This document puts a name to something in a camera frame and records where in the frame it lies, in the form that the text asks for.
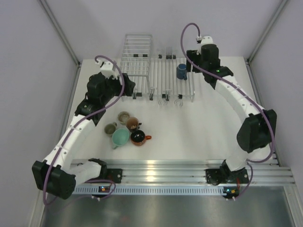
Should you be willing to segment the dark blue mug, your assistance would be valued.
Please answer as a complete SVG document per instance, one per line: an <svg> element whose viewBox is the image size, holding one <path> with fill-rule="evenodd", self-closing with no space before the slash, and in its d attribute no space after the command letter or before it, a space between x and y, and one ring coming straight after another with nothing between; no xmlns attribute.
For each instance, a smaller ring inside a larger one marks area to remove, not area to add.
<svg viewBox="0 0 303 227"><path fill-rule="evenodd" d="M176 67L176 77L180 80L187 80L187 66L185 64L179 64Z"/></svg>

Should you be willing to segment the brown mug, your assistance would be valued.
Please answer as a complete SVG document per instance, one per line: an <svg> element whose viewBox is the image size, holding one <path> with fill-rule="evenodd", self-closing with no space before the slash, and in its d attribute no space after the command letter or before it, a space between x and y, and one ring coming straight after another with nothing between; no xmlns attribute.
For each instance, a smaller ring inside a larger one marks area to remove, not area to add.
<svg viewBox="0 0 303 227"><path fill-rule="evenodd" d="M138 130L142 125L142 123L139 122L139 120L136 117L129 117L125 125L130 132L133 132Z"/></svg>

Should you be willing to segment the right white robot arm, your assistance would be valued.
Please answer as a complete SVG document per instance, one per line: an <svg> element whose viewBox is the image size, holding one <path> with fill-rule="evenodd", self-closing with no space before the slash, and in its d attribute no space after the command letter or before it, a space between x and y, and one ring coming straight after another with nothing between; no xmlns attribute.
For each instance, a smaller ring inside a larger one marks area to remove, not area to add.
<svg viewBox="0 0 303 227"><path fill-rule="evenodd" d="M260 163L272 156L277 114L266 110L244 92L233 72L221 65L219 49L210 37L198 43L197 50L186 52L187 71L201 72L206 83L227 101L241 121L236 135L238 151L226 158L218 169L207 169L206 179L213 185L233 183L246 173L246 161Z"/></svg>

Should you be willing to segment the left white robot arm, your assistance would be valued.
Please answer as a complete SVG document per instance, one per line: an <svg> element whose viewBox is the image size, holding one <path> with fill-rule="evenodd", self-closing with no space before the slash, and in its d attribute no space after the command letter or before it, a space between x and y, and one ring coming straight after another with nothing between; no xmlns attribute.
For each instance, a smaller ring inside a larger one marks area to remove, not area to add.
<svg viewBox="0 0 303 227"><path fill-rule="evenodd" d="M90 76L85 98L79 103L72 121L52 152L43 161L36 161L32 172L38 189L61 199L67 199L76 186L95 179L101 183L107 179L106 162L90 158L84 164L72 167L71 163L83 142L95 129L106 109L113 104L113 97L132 96L135 83L126 73L124 84L113 76L102 73Z"/></svg>

